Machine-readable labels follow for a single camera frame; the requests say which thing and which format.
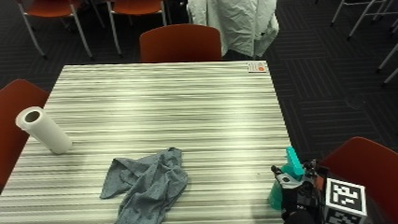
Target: gray cloth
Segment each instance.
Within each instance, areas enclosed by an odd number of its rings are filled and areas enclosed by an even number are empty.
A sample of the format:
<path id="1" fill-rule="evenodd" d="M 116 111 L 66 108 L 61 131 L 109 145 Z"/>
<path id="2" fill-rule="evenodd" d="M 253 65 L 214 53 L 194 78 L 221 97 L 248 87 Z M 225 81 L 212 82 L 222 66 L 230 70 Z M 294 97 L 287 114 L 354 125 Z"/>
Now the gray cloth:
<path id="1" fill-rule="evenodd" d="M 116 158 L 110 164 L 100 198 L 125 193 L 117 224 L 158 224 L 188 183 L 181 169 L 181 150 L 170 147 L 137 161 Z"/>

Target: paper towel roll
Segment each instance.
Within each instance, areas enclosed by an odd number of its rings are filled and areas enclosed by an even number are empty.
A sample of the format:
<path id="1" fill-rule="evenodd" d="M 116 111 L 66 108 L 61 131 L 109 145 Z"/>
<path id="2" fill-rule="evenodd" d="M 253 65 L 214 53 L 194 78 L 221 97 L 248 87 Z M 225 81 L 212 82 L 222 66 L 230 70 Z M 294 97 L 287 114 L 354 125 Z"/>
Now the paper towel roll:
<path id="1" fill-rule="evenodd" d="M 41 107 L 24 109 L 15 123 L 53 153 L 62 154 L 72 148 L 69 137 Z"/>

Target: red chair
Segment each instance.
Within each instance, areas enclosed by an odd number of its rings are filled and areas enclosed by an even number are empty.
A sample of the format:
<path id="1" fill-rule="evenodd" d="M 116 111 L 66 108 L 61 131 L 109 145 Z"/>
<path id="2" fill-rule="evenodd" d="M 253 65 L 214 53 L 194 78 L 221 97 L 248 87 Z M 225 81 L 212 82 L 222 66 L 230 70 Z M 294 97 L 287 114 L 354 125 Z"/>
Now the red chair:
<path id="1" fill-rule="evenodd" d="M 140 37 L 142 63 L 220 62 L 220 31 L 194 24 L 169 25 Z"/>
<path id="2" fill-rule="evenodd" d="M 81 5 L 81 0 L 32 0 L 29 6 L 27 8 L 24 8 L 23 5 L 23 0 L 16 0 L 19 7 L 20 7 L 20 11 L 23 14 L 23 18 L 28 27 L 28 33 L 31 35 L 33 44 L 41 54 L 41 56 L 44 58 L 47 58 L 48 56 L 45 55 L 44 51 L 41 50 L 37 40 L 36 40 L 36 36 L 32 32 L 32 28 L 28 22 L 28 18 L 27 16 L 35 16 L 35 17 L 41 17 L 41 18 L 64 18 L 64 17 L 73 17 L 76 24 L 77 24 L 77 29 L 78 29 L 78 33 L 80 33 L 80 37 L 82 39 L 84 45 L 85 45 L 85 51 L 86 54 L 89 56 L 90 59 L 93 59 L 90 50 L 88 48 L 88 44 L 85 41 L 85 34 L 84 34 L 84 30 L 78 21 L 78 17 L 76 14 L 76 9 L 80 7 Z M 93 4 L 92 0 L 90 0 L 92 6 L 96 10 L 97 13 L 97 17 L 101 23 L 101 26 L 104 27 L 104 22 L 102 19 L 100 17 L 98 14 L 98 10 L 96 8 L 96 5 Z"/>
<path id="3" fill-rule="evenodd" d="M 15 124 L 19 113 L 31 106 L 44 107 L 48 93 L 23 79 L 0 90 L 0 193 L 20 157 L 28 134 Z"/>
<path id="4" fill-rule="evenodd" d="M 122 51 L 117 39 L 117 34 L 116 34 L 113 14 L 128 15 L 128 19 L 132 24 L 130 16 L 141 16 L 141 15 L 161 13 L 162 25 L 166 25 L 165 6 L 162 0 L 106 0 L 106 4 L 108 4 L 108 11 L 109 11 L 109 19 L 112 24 L 114 45 L 116 45 L 117 52 L 122 57 L 124 55 L 122 55 Z"/>
<path id="5" fill-rule="evenodd" d="M 366 187 L 366 193 L 398 223 L 398 154 L 362 137 L 353 137 L 321 162 L 330 172 Z"/>

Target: dark carpet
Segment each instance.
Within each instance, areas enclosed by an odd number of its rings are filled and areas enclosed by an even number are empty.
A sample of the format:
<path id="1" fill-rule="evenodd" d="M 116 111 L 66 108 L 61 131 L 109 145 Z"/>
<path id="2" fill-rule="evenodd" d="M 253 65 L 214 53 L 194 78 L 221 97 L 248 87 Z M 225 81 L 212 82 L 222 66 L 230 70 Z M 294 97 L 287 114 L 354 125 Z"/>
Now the dark carpet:
<path id="1" fill-rule="evenodd" d="M 365 18 L 350 42 L 346 37 L 363 7 L 346 7 L 334 27 L 330 22 L 339 1 L 278 0 L 279 34 L 265 56 L 287 131 L 301 159 L 323 158 L 349 138 L 363 136 L 398 151 L 398 77 L 379 84 L 398 66 L 398 53 L 381 74 L 374 71 L 397 44 L 389 36 L 397 15 L 375 23 Z M 106 29 L 92 9 L 80 12 L 90 61 L 78 34 L 60 20 L 31 18 L 48 60 L 33 47 L 15 1 L 0 7 L 0 88 L 24 78 L 51 91 L 66 64 L 137 63 L 140 34 L 161 26 L 158 15 L 133 19 L 116 16 L 124 58 L 120 58 L 105 6 L 100 6 Z M 250 60 L 234 52 L 226 61 Z"/>

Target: chair back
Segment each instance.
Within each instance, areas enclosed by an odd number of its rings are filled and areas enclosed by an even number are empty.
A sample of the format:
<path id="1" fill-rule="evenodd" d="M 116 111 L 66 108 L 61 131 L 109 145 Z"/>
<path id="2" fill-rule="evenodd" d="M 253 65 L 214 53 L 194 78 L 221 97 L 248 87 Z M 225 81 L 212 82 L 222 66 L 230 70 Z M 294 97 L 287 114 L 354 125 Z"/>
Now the chair back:
<path id="1" fill-rule="evenodd" d="M 19 113 L 31 106 L 44 106 L 48 93 L 23 79 L 0 90 L 0 193 L 20 157 L 28 134 L 15 124 Z"/>
<path id="2" fill-rule="evenodd" d="M 220 62 L 221 41 L 216 28 L 169 25 L 140 37 L 142 63 Z"/>
<path id="3" fill-rule="evenodd" d="M 394 223 L 398 223 L 398 154 L 363 137 L 353 137 L 321 162 L 330 172 L 366 187 Z"/>

